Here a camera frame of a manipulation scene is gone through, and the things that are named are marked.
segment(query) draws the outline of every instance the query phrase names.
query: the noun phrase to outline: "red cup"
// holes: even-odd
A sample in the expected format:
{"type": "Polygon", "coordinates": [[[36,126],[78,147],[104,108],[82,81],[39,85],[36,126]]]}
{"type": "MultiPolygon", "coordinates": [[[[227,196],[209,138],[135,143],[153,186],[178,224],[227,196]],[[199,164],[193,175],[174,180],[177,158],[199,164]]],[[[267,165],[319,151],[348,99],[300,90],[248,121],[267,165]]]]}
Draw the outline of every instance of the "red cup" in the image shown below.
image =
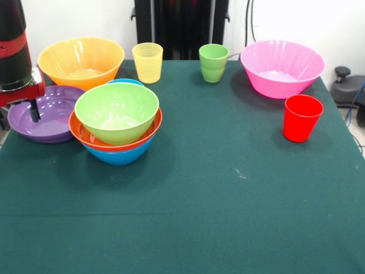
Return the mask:
{"type": "Polygon", "coordinates": [[[309,95],[294,95],[285,101],[284,136],[292,142],[305,142],[323,113],[323,104],[309,95]]]}

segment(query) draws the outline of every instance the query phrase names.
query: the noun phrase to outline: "table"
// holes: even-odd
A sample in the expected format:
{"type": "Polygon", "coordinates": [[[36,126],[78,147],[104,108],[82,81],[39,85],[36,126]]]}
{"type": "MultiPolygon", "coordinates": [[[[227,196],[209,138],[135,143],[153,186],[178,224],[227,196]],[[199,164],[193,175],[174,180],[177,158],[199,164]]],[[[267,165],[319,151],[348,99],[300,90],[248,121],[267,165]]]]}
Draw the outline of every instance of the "table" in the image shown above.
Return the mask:
{"type": "MultiPolygon", "coordinates": [[[[133,62],[117,77],[137,79],[133,62]]],[[[325,111],[301,144],[238,61],[216,84],[198,61],[164,61],[148,87],[164,120],[131,165],[10,133],[1,273],[365,273],[364,159],[321,79],[304,93],[325,111]]]]}

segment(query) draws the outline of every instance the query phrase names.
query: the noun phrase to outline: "floor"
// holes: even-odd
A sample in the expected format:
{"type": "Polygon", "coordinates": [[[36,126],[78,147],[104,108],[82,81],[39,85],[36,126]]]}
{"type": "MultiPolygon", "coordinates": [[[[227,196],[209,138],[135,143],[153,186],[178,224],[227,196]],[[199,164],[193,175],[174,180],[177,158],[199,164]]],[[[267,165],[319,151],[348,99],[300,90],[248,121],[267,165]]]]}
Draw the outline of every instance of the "floor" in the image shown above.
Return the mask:
{"type": "MultiPolygon", "coordinates": [[[[339,108],[338,110],[341,113],[342,117],[345,118],[348,109],[339,108]]],[[[353,109],[351,124],[349,125],[348,129],[350,130],[350,133],[353,134],[353,136],[355,136],[357,138],[357,140],[359,141],[359,145],[361,146],[361,147],[359,147],[359,149],[363,150],[363,156],[365,158],[365,128],[358,127],[358,124],[356,122],[356,115],[357,115],[357,110],[353,109]]],[[[0,149],[1,149],[2,145],[4,144],[8,134],[9,134],[8,131],[0,131],[0,149]]]]}

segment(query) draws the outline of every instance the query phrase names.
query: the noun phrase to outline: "green cup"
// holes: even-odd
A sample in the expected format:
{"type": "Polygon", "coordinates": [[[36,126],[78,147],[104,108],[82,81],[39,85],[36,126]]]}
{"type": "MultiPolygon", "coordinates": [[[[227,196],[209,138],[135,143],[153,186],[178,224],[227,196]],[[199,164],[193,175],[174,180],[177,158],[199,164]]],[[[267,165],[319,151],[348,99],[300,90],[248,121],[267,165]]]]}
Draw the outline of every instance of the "green cup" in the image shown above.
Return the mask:
{"type": "Polygon", "coordinates": [[[207,44],[199,49],[201,73],[204,80],[217,83],[222,79],[229,50],[219,44],[207,44]]]}

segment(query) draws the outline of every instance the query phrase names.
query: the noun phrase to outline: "purple plate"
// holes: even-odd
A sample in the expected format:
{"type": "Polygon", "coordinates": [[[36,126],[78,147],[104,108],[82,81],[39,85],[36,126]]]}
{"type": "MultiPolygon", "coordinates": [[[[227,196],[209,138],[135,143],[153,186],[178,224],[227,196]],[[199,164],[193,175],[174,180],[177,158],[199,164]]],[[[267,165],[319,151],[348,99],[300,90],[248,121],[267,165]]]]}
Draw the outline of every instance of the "purple plate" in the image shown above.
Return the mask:
{"type": "Polygon", "coordinates": [[[13,130],[39,143],[62,143],[72,139],[68,119],[84,90],[68,86],[46,87],[46,93],[36,102],[40,121],[34,123],[30,116],[30,103],[12,106],[7,115],[13,130]]]}

